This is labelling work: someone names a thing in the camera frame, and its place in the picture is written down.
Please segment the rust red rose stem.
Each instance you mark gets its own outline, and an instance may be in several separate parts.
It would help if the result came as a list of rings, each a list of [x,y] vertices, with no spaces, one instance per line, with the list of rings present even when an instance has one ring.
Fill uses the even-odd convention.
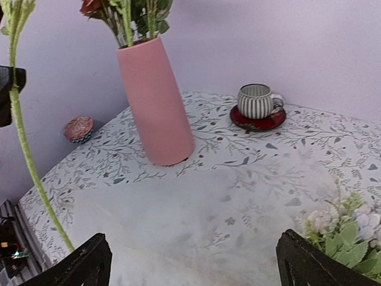
[[[87,18],[102,20],[111,29],[117,43],[120,44],[117,24],[109,1],[83,0],[80,12]]]

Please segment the orange blossom flower stem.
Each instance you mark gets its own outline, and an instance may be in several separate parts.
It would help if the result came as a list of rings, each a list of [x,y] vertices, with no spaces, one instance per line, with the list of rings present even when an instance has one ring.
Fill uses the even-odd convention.
[[[38,171],[35,166],[35,162],[32,157],[30,145],[27,141],[27,134],[24,128],[23,116],[21,113],[20,104],[20,92],[21,88],[17,81],[17,46],[20,39],[21,32],[23,31],[27,19],[33,12],[36,6],[35,1],[1,1],[2,14],[6,19],[5,26],[1,29],[1,33],[9,37],[8,46],[8,68],[12,75],[10,77],[11,88],[8,92],[10,96],[11,112],[13,119],[15,120],[15,126],[17,129],[18,139],[20,141],[21,149],[32,178],[32,181],[39,193],[47,213],[49,214],[52,222],[54,223],[59,235],[66,244],[70,252],[74,251],[74,246],[69,239],[66,231],[62,227],[57,215],[48,199],[48,196],[44,190],[41,180],[39,179]]]

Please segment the peach rose flower stem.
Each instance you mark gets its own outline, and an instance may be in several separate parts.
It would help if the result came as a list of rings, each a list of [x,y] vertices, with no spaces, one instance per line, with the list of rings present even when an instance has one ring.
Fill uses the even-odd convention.
[[[164,34],[170,28],[166,18],[170,14],[172,4],[173,0],[147,0],[146,14],[150,40]]]

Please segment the white translucent wrapping paper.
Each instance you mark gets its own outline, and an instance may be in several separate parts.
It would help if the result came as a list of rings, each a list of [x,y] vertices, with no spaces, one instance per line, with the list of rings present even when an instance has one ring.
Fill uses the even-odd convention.
[[[276,244],[306,220],[322,229],[349,195],[320,163],[296,152],[251,165],[95,188],[70,185],[69,236],[105,235],[111,285],[279,285]]]

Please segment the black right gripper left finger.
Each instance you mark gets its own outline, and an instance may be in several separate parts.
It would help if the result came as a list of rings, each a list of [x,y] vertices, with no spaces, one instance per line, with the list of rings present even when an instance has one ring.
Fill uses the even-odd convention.
[[[57,265],[23,283],[24,286],[78,286],[110,283],[112,252],[105,234],[97,233]]]

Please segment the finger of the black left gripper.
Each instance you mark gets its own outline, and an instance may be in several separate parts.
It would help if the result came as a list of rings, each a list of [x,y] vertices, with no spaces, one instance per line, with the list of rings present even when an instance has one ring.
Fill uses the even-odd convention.
[[[26,85],[26,70],[15,69],[18,91],[21,92]],[[14,84],[14,69],[8,66],[1,66],[1,93],[0,93],[0,124],[1,127],[9,126],[12,123],[10,91]]]

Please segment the white rose flower stem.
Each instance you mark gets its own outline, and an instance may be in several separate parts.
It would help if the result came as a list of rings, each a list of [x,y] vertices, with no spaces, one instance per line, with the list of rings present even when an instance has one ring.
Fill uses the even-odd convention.
[[[108,1],[120,48],[158,37],[160,1]]]

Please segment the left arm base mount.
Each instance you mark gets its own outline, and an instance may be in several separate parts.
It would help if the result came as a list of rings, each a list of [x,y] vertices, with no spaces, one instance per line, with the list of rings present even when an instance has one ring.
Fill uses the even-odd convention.
[[[14,227],[13,216],[1,216],[1,262],[9,279],[21,274],[27,266],[27,259],[22,257],[23,248]]]

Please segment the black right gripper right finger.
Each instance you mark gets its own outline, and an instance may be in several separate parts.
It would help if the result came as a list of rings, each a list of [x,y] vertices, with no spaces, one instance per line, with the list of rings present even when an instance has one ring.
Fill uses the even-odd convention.
[[[291,229],[282,233],[276,246],[282,286],[377,286],[378,282],[326,256]]]

